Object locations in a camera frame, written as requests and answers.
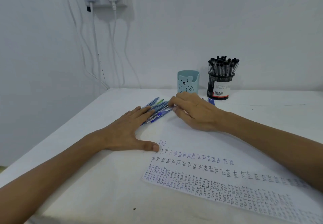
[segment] stain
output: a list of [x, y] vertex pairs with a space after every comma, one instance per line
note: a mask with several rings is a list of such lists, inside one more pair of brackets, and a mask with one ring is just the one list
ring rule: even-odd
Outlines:
[[284, 106], [305, 106], [306, 104], [284, 105]]

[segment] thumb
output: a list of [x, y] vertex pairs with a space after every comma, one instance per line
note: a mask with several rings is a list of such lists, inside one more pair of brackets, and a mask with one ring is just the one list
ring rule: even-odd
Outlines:
[[159, 151], [159, 145], [155, 142], [148, 141], [148, 140], [138, 140], [136, 139], [136, 149], [144, 150], [144, 151]]

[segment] bear face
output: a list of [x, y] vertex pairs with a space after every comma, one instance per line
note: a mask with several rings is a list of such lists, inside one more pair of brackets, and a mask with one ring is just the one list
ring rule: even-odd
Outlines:
[[183, 77], [182, 75], [178, 75], [178, 80], [180, 84], [177, 85], [177, 92], [187, 91], [192, 93], [194, 91], [192, 87], [193, 76]]
[[182, 75], [178, 75], [178, 80], [180, 80], [183, 85], [190, 86], [193, 81], [193, 76], [183, 77]]

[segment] forearm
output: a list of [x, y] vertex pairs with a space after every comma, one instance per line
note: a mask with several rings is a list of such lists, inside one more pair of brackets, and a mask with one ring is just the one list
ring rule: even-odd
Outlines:
[[240, 138], [323, 192], [323, 145], [227, 113], [223, 132]]
[[0, 188], [0, 220], [3, 224], [24, 223], [42, 203], [99, 151], [91, 137], [80, 141]]

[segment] blue pen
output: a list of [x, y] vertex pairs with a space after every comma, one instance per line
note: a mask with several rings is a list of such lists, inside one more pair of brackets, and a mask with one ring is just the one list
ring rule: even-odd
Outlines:
[[208, 98], [208, 101], [209, 101], [209, 103], [211, 103], [212, 105], [215, 105], [215, 104], [214, 104], [214, 100], [213, 100], [213, 99]]
[[163, 111], [159, 112], [157, 114], [157, 117], [155, 119], [151, 120], [150, 122], [151, 123], [155, 122], [156, 120], [160, 119], [162, 116], [164, 116], [166, 113], [170, 112], [171, 110], [172, 110], [172, 108], [166, 108], [166, 109], [164, 109]]
[[164, 99], [161, 99], [155, 105], [153, 105], [151, 108], [154, 109], [155, 107], [159, 106], [163, 101], [164, 101]]
[[163, 104], [162, 106], [155, 108], [155, 114], [159, 113], [161, 110], [164, 110], [167, 107], [168, 107], [168, 102], [166, 101], [165, 104]]
[[150, 110], [152, 110], [152, 109], [159, 109], [160, 107], [162, 107], [162, 106], [164, 106], [166, 103], [168, 103], [168, 101], [163, 101], [163, 102], [161, 102], [161, 103], [159, 103], [158, 105], [154, 105], [154, 106], [152, 106], [151, 108], [150, 108]]
[[147, 106], [152, 106], [153, 104], [156, 103], [156, 101], [159, 99], [159, 96], [155, 99], [153, 99], [150, 103], [148, 103], [147, 105], [145, 105], [144, 107], [147, 107]]
[[158, 116], [158, 113], [162, 110], [164, 110], [165, 108], [168, 107], [168, 102], [165, 101], [165, 104], [163, 106], [160, 106], [158, 108], [155, 109], [155, 112], [153, 115], [151, 115], [147, 120], [146, 120], [146, 123], [149, 123], [151, 120], [155, 119], [157, 116]]

